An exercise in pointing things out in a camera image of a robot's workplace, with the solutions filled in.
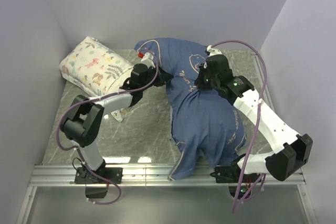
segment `floral pillow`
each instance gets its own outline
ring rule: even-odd
[[[97,39],[86,37],[60,63],[59,69],[64,79],[95,97],[118,91],[130,76],[133,65]],[[111,114],[122,122],[128,109]]]

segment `purple cable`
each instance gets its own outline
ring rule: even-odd
[[[217,44],[214,44],[211,47],[213,48],[213,47],[216,47],[218,45],[229,43],[229,42],[240,43],[240,44],[243,44],[243,45],[247,46],[259,58],[259,60],[261,62],[261,66],[262,66],[262,71],[263,71],[263,74],[264,74],[264,81],[263,81],[263,85],[261,87],[261,92],[259,94],[259,99],[263,98],[263,93],[265,91],[266,82],[267,82],[267,71],[266,71],[265,62],[264,62],[263,58],[261,57],[260,53],[254,47],[252,47],[251,45],[249,45],[248,43],[245,43],[245,42],[240,41],[240,40],[226,40],[226,41],[222,41],[222,42],[219,42]],[[236,194],[235,194],[235,198],[234,198],[234,202],[233,202],[233,206],[232,206],[232,212],[233,213],[236,212],[236,210],[239,208],[239,206],[242,204],[242,202],[247,201],[247,200],[253,198],[254,196],[256,196],[256,194],[258,194],[260,192],[260,190],[261,190],[261,188],[262,188],[262,186],[264,185],[264,182],[265,182],[266,174],[261,174],[260,177],[257,179],[257,181],[252,184],[252,186],[245,192],[245,194],[243,195],[243,197],[238,201],[238,195],[239,195],[240,188],[242,186],[241,184],[243,182],[243,176],[244,176],[244,171],[245,171],[245,168],[246,168],[248,156],[250,155],[250,153],[252,151],[252,146],[253,146],[253,143],[254,143],[254,141],[256,139],[256,136],[257,136],[257,133],[258,133],[258,128],[259,128],[259,124],[260,124],[260,112],[261,112],[261,103],[258,104],[256,126],[254,128],[253,136],[251,138],[250,145],[248,147],[248,150],[246,152],[246,156],[244,158],[243,165],[241,167],[240,176],[239,176],[239,180],[238,180],[238,185],[237,185],[237,189],[236,189]],[[247,197],[248,193],[250,191],[252,191],[252,189],[257,185],[257,183],[261,180],[261,178],[263,178],[263,180],[262,180],[262,182],[261,182],[261,184],[260,184],[257,192],[255,194],[253,194],[251,197],[249,197],[248,199],[245,199]]]
[[[62,122],[63,122],[64,119],[66,118],[67,114],[69,113],[69,111],[71,111],[73,108],[75,108],[75,107],[77,107],[77,106],[81,106],[81,105],[86,104],[86,103],[89,103],[89,102],[98,102],[98,101],[101,101],[101,100],[110,98],[110,97],[112,97],[112,96],[114,96],[114,95],[118,95],[118,94],[133,93],[133,92],[141,91],[141,90],[144,90],[144,89],[150,87],[150,85],[155,81],[155,79],[157,78],[157,75],[159,74],[159,63],[158,63],[157,59],[156,59],[155,56],[154,56],[154,52],[152,52],[151,50],[148,50],[148,49],[144,48],[144,49],[141,49],[140,51],[147,51],[147,52],[149,52],[149,53],[153,56],[154,61],[155,61],[156,72],[155,72],[155,75],[154,75],[153,79],[152,79],[148,84],[146,84],[145,86],[143,86],[143,87],[141,87],[141,88],[138,88],[138,89],[125,90],[125,91],[121,91],[121,92],[119,92],[119,93],[106,94],[106,95],[103,95],[103,96],[98,97],[98,98],[94,98],[94,99],[89,99],[89,100],[85,100],[85,101],[82,101],[82,102],[78,102],[78,103],[76,103],[76,104],[70,106],[70,107],[69,107],[69,108],[62,114],[62,116],[61,116],[60,119],[59,119],[57,128],[56,128],[56,142],[57,142],[58,147],[59,147],[61,150],[63,150],[63,151],[69,151],[69,150],[71,150],[71,149],[73,149],[73,148],[77,148],[78,155],[80,156],[80,158],[81,158],[81,160],[82,160],[82,164],[85,165],[86,169],[87,169],[87,170],[88,170],[94,177],[96,177],[96,178],[98,178],[98,179],[101,179],[101,180],[103,180],[103,181],[105,181],[105,182],[107,182],[107,183],[109,183],[109,184],[112,184],[112,185],[114,185],[114,186],[118,189],[119,194],[118,194],[117,198],[114,199],[114,200],[112,200],[112,201],[109,201],[109,202],[96,202],[96,201],[94,201],[94,200],[89,199],[90,202],[92,202],[92,203],[94,203],[94,204],[97,204],[97,205],[109,205],[109,204],[115,203],[115,202],[116,202],[117,200],[119,200],[120,197],[121,197],[121,188],[120,188],[116,183],[112,182],[111,180],[109,180],[109,179],[107,179],[107,178],[104,178],[104,177],[101,177],[101,176],[99,176],[98,174],[96,174],[96,173],[95,173],[95,172],[94,172],[94,171],[87,165],[87,163],[85,162],[85,159],[84,159],[82,153],[80,152],[80,149],[79,149],[77,146],[75,146],[75,145],[73,145],[73,146],[71,146],[71,147],[64,147],[64,146],[62,146],[62,144],[61,144],[61,142],[60,142],[60,138],[59,138],[60,127],[61,127]]]

